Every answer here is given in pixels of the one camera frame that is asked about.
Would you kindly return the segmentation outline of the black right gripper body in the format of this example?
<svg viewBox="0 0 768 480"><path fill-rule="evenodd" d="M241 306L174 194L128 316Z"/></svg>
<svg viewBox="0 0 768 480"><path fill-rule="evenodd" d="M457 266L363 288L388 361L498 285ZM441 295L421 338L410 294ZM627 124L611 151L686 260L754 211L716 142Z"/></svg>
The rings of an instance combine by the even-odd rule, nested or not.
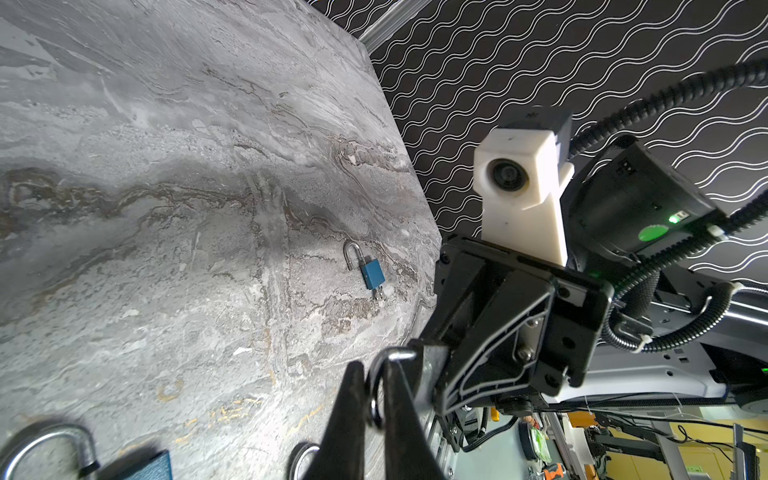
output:
<svg viewBox="0 0 768 480"><path fill-rule="evenodd" d="M524 416L585 380L614 294L612 286L482 240L448 234L435 264L436 305L409 341L412 381L455 450L478 435L463 408Z"/></svg>

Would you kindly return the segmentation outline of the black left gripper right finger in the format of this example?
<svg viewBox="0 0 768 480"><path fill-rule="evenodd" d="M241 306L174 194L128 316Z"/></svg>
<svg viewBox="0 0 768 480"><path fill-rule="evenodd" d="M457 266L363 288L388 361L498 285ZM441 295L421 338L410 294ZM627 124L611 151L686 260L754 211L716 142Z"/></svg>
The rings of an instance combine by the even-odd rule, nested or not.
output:
<svg viewBox="0 0 768 480"><path fill-rule="evenodd" d="M385 478L443 480L398 363L386 366L383 386Z"/></svg>

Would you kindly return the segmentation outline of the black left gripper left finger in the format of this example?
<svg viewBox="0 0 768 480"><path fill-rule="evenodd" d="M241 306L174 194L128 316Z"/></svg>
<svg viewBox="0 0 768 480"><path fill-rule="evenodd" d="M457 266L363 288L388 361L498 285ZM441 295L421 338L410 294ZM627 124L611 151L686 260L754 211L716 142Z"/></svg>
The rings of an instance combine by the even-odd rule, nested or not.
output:
<svg viewBox="0 0 768 480"><path fill-rule="evenodd" d="M363 479L366 431L365 370L350 362L319 445L304 479Z"/></svg>

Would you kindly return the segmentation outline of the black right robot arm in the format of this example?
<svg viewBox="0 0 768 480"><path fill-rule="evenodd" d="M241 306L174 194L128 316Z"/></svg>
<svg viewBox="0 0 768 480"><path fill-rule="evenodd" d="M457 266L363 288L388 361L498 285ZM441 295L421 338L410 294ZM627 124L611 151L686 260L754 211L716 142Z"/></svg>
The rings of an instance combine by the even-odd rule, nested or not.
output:
<svg viewBox="0 0 768 480"><path fill-rule="evenodd" d="M471 442L467 406L516 415L535 403L672 394L671 369L642 358L708 334L736 288L702 285L688 323L658 336L644 315L662 272L767 214L765 196L722 213L631 137L617 171L593 176L563 209L567 149L551 130L497 128L476 150L483 233L444 237L421 335L447 352L431 405L454 450Z"/></svg>

